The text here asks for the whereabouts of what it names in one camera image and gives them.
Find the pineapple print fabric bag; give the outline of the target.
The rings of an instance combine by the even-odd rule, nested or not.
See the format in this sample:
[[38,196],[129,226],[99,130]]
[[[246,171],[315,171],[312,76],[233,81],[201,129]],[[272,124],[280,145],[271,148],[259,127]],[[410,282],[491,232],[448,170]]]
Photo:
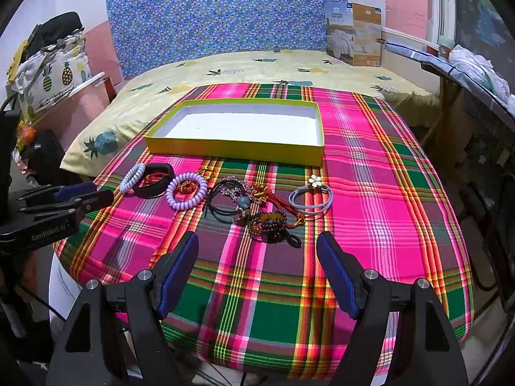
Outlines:
[[78,30],[42,48],[17,68],[17,92],[24,120],[35,120],[92,77],[86,35]]

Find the white plastic bag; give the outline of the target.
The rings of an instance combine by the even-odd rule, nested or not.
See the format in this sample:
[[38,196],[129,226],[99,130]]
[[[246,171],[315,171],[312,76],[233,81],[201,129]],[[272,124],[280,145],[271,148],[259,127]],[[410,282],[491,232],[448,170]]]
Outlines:
[[458,44],[450,52],[449,62],[497,96],[514,113],[514,95],[510,93],[508,82],[495,73],[491,61]]

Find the grey hair tie white flower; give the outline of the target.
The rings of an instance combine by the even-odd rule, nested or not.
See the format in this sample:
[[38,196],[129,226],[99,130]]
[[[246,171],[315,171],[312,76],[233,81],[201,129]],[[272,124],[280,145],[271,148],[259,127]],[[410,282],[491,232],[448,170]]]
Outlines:
[[289,205],[306,216],[324,214],[333,203],[333,191],[322,178],[312,174],[304,186],[297,187],[288,196]]

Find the bedding set package box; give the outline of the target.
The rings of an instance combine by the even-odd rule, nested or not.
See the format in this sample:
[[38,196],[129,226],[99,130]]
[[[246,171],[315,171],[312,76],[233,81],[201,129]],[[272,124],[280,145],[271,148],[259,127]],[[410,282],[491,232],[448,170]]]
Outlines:
[[326,53],[353,66],[380,66],[382,12],[356,3],[325,3]]

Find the yellow pineapple bed sheet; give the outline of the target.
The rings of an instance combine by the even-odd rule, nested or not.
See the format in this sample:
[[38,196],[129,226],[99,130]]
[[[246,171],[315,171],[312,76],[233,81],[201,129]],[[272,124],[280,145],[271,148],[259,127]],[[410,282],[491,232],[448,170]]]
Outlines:
[[163,111],[198,86],[266,84],[315,86],[379,96],[379,87],[429,95],[414,78],[383,67],[351,66],[322,51],[244,51],[183,60],[125,82],[116,98],[74,139],[60,167],[96,177],[117,151]]

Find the blue floral headboard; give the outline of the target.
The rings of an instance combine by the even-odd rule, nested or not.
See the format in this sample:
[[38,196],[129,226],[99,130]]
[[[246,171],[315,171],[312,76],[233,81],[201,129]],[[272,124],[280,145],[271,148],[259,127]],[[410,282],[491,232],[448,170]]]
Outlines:
[[221,53],[322,51],[324,6],[347,0],[106,0],[125,78]]

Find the pink green plaid cloth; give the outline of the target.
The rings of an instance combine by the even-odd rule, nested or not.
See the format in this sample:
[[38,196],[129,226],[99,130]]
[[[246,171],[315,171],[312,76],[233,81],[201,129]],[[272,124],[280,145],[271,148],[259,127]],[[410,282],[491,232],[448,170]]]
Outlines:
[[387,103],[351,92],[257,84],[200,86],[187,98],[317,104],[325,134],[318,168],[195,157],[173,157],[170,164],[179,173],[206,170],[210,183],[236,176],[280,198],[317,175],[332,188],[331,208],[294,229],[301,241],[294,248],[258,241],[201,208],[174,212],[163,197],[116,194],[114,205],[87,215],[77,234],[55,245],[73,280],[128,280],[193,231],[200,252],[177,308],[162,324],[167,339],[235,370],[324,378],[335,371],[353,330],[316,255],[318,235],[329,231],[365,268],[400,282],[427,279],[456,337],[467,336],[474,299],[461,229],[432,164]]

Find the yellow green shallow box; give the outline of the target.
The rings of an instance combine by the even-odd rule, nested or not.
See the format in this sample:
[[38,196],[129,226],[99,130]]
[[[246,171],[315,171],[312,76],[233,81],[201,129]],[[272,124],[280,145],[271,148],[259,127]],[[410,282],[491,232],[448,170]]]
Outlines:
[[265,98],[186,100],[145,135],[153,154],[217,157],[320,167],[325,138],[312,101]]

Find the black bag on top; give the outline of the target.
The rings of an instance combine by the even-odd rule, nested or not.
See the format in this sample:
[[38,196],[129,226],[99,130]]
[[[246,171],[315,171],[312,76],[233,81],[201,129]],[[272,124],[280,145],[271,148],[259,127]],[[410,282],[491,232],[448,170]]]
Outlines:
[[82,29],[80,16],[75,11],[65,12],[45,23],[37,24],[28,38],[23,55],[28,59],[42,48],[56,44],[59,39],[64,39]]

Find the pink bedside cabinet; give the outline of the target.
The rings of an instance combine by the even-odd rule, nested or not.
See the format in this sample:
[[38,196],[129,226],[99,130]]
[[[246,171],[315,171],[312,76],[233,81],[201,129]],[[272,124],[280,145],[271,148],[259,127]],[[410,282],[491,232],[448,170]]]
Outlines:
[[76,137],[104,112],[116,93],[104,72],[74,88],[34,124],[37,133],[52,131],[66,151]]

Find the grey plaid side shelf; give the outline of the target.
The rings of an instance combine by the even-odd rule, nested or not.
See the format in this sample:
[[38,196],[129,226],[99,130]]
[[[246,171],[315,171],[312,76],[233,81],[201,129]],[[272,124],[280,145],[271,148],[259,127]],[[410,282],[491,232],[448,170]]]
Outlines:
[[495,113],[505,124],[514,124],[514,115],[509,111],[508,104],[487,88],[478,78],[474,78],[467,71],[450,64],[447,60],[424,51],[417,50],[407,44],[394,40],[386,40],[384,47],[387,51],[417,61],[421,66],[430,67],[435,74],[441,75],[465,88],[475,96],[483,105]]

